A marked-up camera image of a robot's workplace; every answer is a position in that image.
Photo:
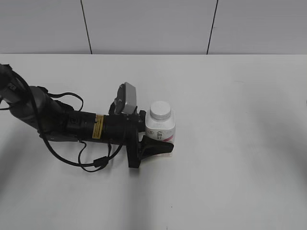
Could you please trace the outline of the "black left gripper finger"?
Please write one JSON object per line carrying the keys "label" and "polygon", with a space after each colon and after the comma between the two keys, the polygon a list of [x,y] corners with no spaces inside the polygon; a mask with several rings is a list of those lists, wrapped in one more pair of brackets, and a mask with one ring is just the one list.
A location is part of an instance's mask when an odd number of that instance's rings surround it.
{"label": "black left gripper finger", "polygon": [[139,111],[139,123],[141,127],[145,127],[145,121],[146,121],[146,111],[140,110]]}
{"label": "black left gripper finger", "polygon": [[139,141],[139,158],[140,160],[146,159],[151,156],[171,153],[174,144],[169,142],[158,141],[147,136],[143,136]]}

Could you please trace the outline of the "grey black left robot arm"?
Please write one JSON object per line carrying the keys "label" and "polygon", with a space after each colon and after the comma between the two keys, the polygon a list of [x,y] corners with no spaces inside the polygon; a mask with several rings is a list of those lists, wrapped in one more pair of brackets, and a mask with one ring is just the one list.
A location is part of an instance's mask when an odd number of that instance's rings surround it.
{"label": "grey black left robot arm", "polygon": [[[38,131],[50,152],[52,141],[106,143],[108,154],[92,163],[62,159],[63,163],[86,172],[105,168],[122,147],[126,147],[130,168],[139,168],[143,159],[170,153],[174,148],[163,140],[139,137],[146,129],[146,112],[137,109],[136,88],[127,82],[119,86],[108,114],[99,115],[75,110],[60,101],[60,94],[52,94],[44,87],[29,86],[6,64],[0,67],[0,99],[7,103],[14,117]],[[113,145],[117,145],[117,150],[112,150]]]}

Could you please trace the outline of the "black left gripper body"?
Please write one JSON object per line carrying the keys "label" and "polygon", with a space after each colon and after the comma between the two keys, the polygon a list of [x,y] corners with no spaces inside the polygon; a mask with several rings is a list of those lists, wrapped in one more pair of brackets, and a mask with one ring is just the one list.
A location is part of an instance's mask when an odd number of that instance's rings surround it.
{"label": "black left gripper body", "polygon": [[144,127],[139,123],[139,112],[133,114],[115,114],[115,109],[110,108],[108,115],[104,116],[102,142],[118,145],[118,148],[109,155],[113,159],[123,146],[126,147],[128,166],[138,169],[141,163],[139,158],[139,133]]}

